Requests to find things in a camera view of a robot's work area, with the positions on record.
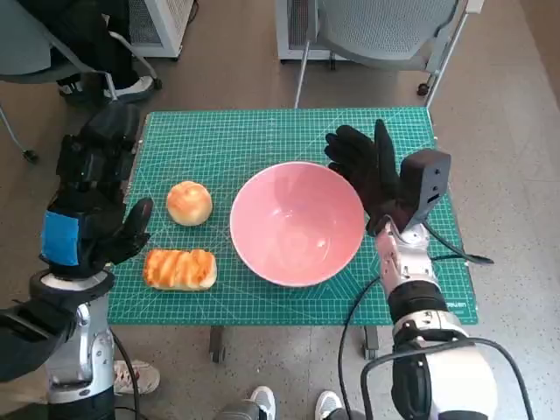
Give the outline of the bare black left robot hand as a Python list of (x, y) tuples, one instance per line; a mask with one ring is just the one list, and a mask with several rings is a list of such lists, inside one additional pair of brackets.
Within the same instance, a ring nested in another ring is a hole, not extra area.
[(54, 275), (91, 277), (137, 255), (149, 240), (152, 199), (127, 208), (123, 191), (136, 158), (139, 123), (134, 105), (111, 101), (77, 134), (64, 136), (59, 187), (41, 233), (40, 256)]

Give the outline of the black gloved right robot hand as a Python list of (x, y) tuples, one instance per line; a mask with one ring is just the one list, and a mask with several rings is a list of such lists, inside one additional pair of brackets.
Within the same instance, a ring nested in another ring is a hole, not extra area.
[(328, 167), (356, 191), (368, 216), (367, 233), (379, 234), (388, 221), (403, 232), (411, 221), (396, 171), (392, 139), (383, 120), (374, 125), (372, 138), (349, 125), (325, 135)]

